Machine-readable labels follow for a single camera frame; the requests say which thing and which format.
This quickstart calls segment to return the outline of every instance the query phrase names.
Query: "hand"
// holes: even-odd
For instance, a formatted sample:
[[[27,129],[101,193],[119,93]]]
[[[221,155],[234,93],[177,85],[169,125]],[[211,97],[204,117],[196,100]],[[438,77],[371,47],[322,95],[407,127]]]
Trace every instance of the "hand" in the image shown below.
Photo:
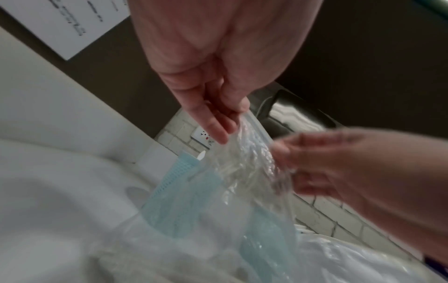
[[[393,131],[344,129],[278,140],[298,194],[339,199],[380,228],[448,263],[448,143]]]
[[[151,67],[219,143],[246,96],[272,82],[303,43],[322,0],[129,0]]]

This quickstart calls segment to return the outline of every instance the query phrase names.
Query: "paper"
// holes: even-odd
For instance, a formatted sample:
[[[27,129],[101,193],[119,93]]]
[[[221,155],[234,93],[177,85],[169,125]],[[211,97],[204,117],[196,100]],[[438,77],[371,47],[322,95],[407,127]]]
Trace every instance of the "paper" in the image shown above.
[[[0,0],[0,6],[65,60],[129,16],[127,0]]]

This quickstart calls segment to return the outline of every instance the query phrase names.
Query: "plastic wrap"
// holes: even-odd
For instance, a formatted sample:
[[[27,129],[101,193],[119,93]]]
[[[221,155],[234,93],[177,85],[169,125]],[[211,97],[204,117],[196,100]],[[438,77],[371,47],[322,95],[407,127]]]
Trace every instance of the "plastic wrap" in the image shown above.
[[[335,255],[362,257],[359,250],[332,254],[328,240],[298,242],[288,203],[290,177],[275,165],[270,142],[255,117],[244,115],[228,144],[162,181],[141,213],[96,245],[92,256],[119,283],[384,282],[371,272],[369,280],[359,281],[366,279],[365,270],[358,277],[335,272],[347,270]],[[422,282],[402,265],[386,266],[395,279]]]

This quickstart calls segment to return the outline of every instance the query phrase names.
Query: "clear plastic bag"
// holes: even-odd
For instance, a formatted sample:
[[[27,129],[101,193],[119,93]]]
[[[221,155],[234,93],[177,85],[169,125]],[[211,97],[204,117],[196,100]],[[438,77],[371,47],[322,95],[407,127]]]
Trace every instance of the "clear plastic bag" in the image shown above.
[[[243,115],[226,145],[159,187],[91,255],[119,283],[344,282],[319,267],[326,258],[335,270],[343,268],[327,242],[318,244],[321,249],[316,242],[298,244],[288,203],[291,180],[275,165],[270,142],[256,118]],[[423,282],[401,267],[390,268]]]

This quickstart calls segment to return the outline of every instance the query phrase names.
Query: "electrical outlet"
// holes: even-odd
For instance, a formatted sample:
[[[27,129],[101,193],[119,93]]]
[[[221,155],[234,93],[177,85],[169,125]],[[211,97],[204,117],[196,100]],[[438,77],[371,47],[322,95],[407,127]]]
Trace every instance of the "electrical outlet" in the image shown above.
[[[215,144],[215,140],[212,139],[212,137],[209,136],[201,126],[196,128],[196,130],[191,134],[191,137],[208,149],[210,149]]]

